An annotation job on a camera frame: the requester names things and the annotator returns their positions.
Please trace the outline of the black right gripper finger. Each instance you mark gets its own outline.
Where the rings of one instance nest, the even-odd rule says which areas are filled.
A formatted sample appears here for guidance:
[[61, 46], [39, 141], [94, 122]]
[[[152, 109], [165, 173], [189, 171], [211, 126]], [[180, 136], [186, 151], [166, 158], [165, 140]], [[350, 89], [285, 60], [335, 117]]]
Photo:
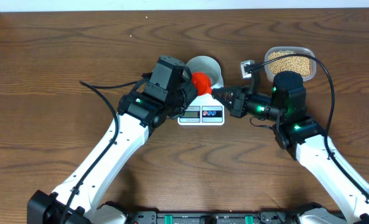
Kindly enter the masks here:
[[219, 101], [226, 108], [230, 108], [231, 107], [232, 97], [233, 96], [212, 96], [213, 99]]
[[240, 90], [240, 86], [214, 88], [212, 96], [234, 96], [238, 90]]

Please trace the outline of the red measuring scoop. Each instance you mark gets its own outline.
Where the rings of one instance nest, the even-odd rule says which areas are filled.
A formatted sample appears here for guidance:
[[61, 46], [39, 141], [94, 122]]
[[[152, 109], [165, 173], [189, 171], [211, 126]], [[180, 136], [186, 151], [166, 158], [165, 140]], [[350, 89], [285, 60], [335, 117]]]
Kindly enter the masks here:
[[198, 96], [212, 94], [212, 82], [210, 77], [203, 72], [194, 72], [192, 74], [192, 83], [196, 87]]

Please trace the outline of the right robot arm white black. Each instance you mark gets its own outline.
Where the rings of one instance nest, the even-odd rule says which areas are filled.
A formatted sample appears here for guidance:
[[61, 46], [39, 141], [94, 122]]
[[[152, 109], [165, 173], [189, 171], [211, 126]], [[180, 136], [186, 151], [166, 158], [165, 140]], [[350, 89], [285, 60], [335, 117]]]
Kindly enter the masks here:
[[333, 198], [348, 223], [369, 223], [369, 183], [343, 158], [327, 131], [306, 113], [306, 89], [300, 74], [281, 72], [270, 96], [256, 85], [215, 88], [212, 97], [231, 116], [250, 114], [274, 121], [269, 127], [281, 149], [304, 166]]

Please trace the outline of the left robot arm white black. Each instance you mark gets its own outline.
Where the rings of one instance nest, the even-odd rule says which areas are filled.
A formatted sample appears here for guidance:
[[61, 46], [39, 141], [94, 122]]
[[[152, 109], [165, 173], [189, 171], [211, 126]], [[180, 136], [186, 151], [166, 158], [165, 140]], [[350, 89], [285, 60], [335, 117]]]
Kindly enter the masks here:
[[100, 205], [106, 190], [128, 159], [166, 119], [184, 115], [197, 97], [185, 63], [161, 55], [122, 96], [107, 132], [79, 167], [51, 194], [36, 191], [27, 204], [28, 223], [126, 223], [114, 205]]

